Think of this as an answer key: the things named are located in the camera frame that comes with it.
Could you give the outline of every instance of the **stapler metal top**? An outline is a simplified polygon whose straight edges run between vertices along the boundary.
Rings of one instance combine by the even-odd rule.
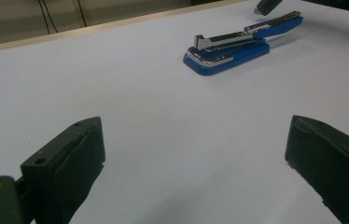
[[[265,37],[284,34],[302,23],[303,17],[293,11],[283,17],[245,27],[242,31],[204,38],[196,35],[194,46],[183,62],[203,76],[211,76],[270,51]]]

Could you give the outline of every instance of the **black cable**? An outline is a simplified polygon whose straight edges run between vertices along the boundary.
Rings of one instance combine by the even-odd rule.
[[[46,23],[46,27],[47,27],[47,32],[49,33],[49,24],[47,23],[46,13],[44,13],[44,9],[43,9],[43,6],[41,6],[40,0],[37,0],[37,1],[38,1],[38,4],[40,5],[41,12],[43,13],[44,22]]]
[[[77,2],[78,2],[79,11],[81,12],[82,21],[84,22],[84,27],[87,27],[87,23],[85,22],[84,12],[82,10],[81,3],[79,2],[79,0],[77,0]]]
[[[42,2],[44,4],[44,7],[46,8],[47,14],[49,14],[49,20],[51,21],[51,24],[52,24],[53,28],[55,29],[55,32],[58,33],[58,30],[56,29],[55,24],[52,21],[52,17],[50,16],[49,9],[47,8],[47,5],[46,5],[46,1],[42,0]]]

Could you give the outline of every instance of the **white surface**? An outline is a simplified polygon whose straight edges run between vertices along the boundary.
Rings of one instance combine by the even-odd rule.
[[[349,12],[257,2],[0,51],[0,175],[100,116],[107,163],[72,223],[339,223],[284,154],[294,114],[349,134]],[[292,10],[268,55],[213,77],[182,63],[195,35]]]

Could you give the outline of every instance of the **blue stapler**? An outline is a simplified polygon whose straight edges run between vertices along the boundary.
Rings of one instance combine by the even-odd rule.
[[[196,35],[194,47],[188,49],[183,62],[203,76],[211,76],[270,51],[265,37],[284,34],[302,23],[293,11],[283,17],[247,26],[243,31],[204,38]]]

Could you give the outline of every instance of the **black object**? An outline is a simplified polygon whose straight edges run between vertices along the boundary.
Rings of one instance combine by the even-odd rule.
[[[335,217],[349,223],[349,135],[321,121],[294,116],[286,160]]]
[[[270,12],[274,8],[276,8],[281,2],[282,0],[261,0],[257,4],[257,9],[262,15],[266,16],[270,14]]]
[[[69,223],[104,162],[100,118],[73,124],[21,165],[17,182],[0,176],[0,224]]]

